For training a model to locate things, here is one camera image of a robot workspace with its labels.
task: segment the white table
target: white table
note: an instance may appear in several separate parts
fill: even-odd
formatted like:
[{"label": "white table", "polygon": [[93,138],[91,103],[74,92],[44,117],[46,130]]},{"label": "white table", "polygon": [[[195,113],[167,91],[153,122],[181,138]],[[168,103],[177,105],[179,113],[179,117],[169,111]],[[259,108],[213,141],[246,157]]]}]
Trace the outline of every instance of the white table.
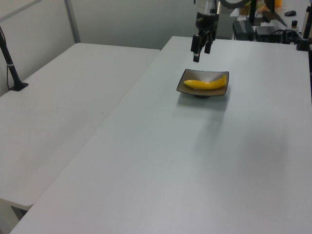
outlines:
[{"label": "white table", "polygon": [[158,50],[76,44],[0,98],[0,199],[28,210]]},{"label": "white table", "polygon": [[[194,63],[191,42],[171,38],[12,234],[312,232],[308,54],[216,40]],[[226,95],[180,94],[185,68],[229,71]]]}]

